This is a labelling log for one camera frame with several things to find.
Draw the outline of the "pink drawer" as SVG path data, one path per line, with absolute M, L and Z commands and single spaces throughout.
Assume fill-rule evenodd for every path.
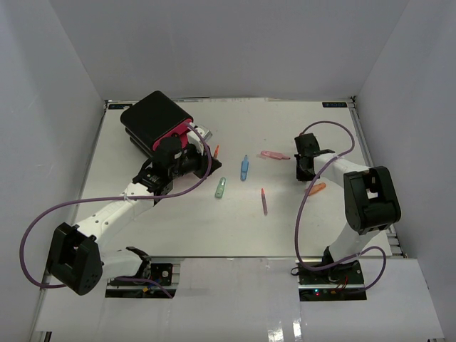
M 185 119 L 181 123 L 177 124 L 170 131 L 166 132 L 164 135 L 160 136 L 152 145 L 152 151 L 156 151 L 161 141 L 165 138 L 178 138 L 181 144 L 181 147 L 186 147 L 189 140 L 187 133 L 190 129 L 187 127 L 190 123 L 193 123 L 193 119 Z

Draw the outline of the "pink slim highlighter pen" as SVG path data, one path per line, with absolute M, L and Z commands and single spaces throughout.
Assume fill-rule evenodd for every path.
M 267 216 L 268 207 L 267 207 L 267 203 L 266 203 L 266 194 L 265 194 L 264 188 L 261 188 L 261 204 L 262 204 L 264 216 Z

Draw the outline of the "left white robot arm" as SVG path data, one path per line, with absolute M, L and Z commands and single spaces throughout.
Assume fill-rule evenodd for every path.
M 134 284 L 152 280 L 152 257 L 136 247 L 105 253 L 104 248 L 135 218 L 165 198 L 173 198 L 173 182 L 193 174 L 205 180 L 222 166 L 207 145 L 165 138 L 117 197 L 74 225 L 60 224 L 53 233 L 47 271 L 78 295 L 86 295 L 102 279 L 120 278 Z

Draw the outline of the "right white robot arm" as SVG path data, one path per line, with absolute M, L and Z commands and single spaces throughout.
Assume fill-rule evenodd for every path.
M 330 284 L 346 278 L 346 264 L 363 253 L 364 247 L 379 232 L 401 218 L 401 209 L 388 168 L 358 165 L 322 150 L 314 134 L 294 138 L 297 153 L 296 178 L 312 185 L 320 177 L 343 188 L 346 224 L 337 239 L 326 247 L 321 263 L 303 266 L 309 271 L 321 271 Z

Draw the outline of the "green translucent highlighter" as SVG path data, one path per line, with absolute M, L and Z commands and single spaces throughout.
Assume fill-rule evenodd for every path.
M 221 177 L 219 180 L 219 183 L 217 185 L 215 194 L 214 194 L 214 197 L 216 199 L 223 198 L 226 183 L 227 183 L 227 179 L 225 177 Z

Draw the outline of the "blue translucent highlighter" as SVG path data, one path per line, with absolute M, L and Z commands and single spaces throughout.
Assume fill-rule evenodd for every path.
M 242 163 L 241 163 L 241 170 L 240 170 L 240 180 L 243 182 L 247 179 L 249 171 L 249 158 L 248 155 L 245 155 Z

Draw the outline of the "pink translucent highlighter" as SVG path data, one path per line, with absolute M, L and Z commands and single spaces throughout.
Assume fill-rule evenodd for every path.
M 263 159 L 272 159 L 272 160 L 290 160 L 291 158 L 287 155 L 284 155 L 283 153 L 280 152 L 273 152 L 269 150 L 262 150 L 259 154 L 258 157 L 263 158 Z

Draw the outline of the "orange translucent highlighter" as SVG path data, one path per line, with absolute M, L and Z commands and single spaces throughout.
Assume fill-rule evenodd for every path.
M 326 188 L 326 183 L 321 182 L 309 188 L 309 196 L 312 196 Z

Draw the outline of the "black drawer cabinet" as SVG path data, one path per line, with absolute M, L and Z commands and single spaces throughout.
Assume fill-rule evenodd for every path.
M 163 138 L 178 137 L 182 147 L 188 144 L 186 123 L 193 117 L 164 93 L 157 90 L 143 98 L 120 116 L 130 139 L 152 156 Z

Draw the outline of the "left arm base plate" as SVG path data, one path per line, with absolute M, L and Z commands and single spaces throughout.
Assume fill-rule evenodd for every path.
M 140 279 L 149 279 L 159 283 L 162 286 L 172 284 L 173 264 L 159 263 L 148 264 L 140 273 Z

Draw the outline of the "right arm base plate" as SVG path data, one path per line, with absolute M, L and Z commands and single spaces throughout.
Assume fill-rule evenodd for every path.
M 300 285 L 361 285 L 364 284 L 363 272 L 358 261 L 338 265 L 323 271 L 309 271 L 297 265 L 291 269 L 291 275 L 297 276 Z

